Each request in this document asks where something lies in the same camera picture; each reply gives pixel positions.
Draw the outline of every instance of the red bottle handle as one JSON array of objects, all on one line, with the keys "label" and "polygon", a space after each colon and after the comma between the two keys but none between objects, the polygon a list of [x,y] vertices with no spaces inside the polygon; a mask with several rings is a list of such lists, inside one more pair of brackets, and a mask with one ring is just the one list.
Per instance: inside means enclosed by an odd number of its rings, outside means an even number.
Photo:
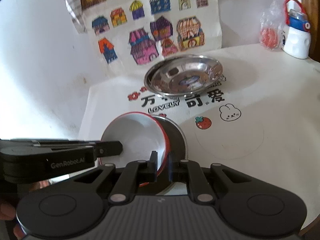
[{"label": "red bottle handle", "polygon": [[[287,24],[287,25],[290,23],[289,22],[289,12],[288,12],[288,9],[287,9],[287,3],[289,1],[291,1],[291,0],[285,0],[284,1],[285,24]],[[304,7],[302,6],[302,4],[298,0],[292,0],[292,1],[295,1],[299,5],[302,13],[306,13]]]}]

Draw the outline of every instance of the tabletop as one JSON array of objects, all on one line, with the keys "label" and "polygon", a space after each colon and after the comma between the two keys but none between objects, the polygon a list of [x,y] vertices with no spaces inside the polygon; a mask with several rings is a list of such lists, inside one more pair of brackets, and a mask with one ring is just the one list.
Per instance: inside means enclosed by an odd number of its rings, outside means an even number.
[{"label": "tabletop", "polygon": [[101,138],[125,112],[164,114],[185,133],[190,160],[223,163],[294,192],[307,205],[308,225],[320,213],[320,64],[259,44],[204,54],[224,71],[198,97],[165,100],[146,91],[143,67],[92,86],[79,137]]}]

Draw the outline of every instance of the human hand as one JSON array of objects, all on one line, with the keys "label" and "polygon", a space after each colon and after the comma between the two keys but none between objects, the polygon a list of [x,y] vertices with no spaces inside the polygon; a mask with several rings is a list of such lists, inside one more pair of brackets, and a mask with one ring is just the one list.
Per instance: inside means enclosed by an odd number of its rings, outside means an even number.
[{"label": "human hand", "polygon": [[[13,220],[15,217],[15,208],[6,201],[0,199],[0,220]],[[25,236],[20,225],[15,225],[15,227],[13,228],[13,233],[18,240],[22,239]]]}]

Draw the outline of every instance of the bowl with red rim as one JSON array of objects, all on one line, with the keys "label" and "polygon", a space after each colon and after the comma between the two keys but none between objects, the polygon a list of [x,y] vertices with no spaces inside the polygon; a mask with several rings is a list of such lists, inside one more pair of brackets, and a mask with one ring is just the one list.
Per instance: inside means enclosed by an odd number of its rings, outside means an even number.
[{"label": "bowl with red rim", "polygon": [[101,158],[101,164],[114,163],[117,168],[137,160],[148,161],[151,152],[157,151],[157,175],[164,169],[170,151],[169,138],[161,124],[151,115],[142,112],[128,112],[118,116],[107,126],[101,141],[122,143],[123,151],[120,155]]}]

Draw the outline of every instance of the wooden door frame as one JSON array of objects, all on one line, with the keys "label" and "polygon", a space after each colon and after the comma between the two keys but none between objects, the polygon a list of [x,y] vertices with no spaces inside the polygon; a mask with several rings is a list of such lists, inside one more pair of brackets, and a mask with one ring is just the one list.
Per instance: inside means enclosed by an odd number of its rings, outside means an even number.
[{"label": "wooden door frame", "polygon": [[311,24],[311,45],[309,56],[320,62],[320,0],[302,0]]}]

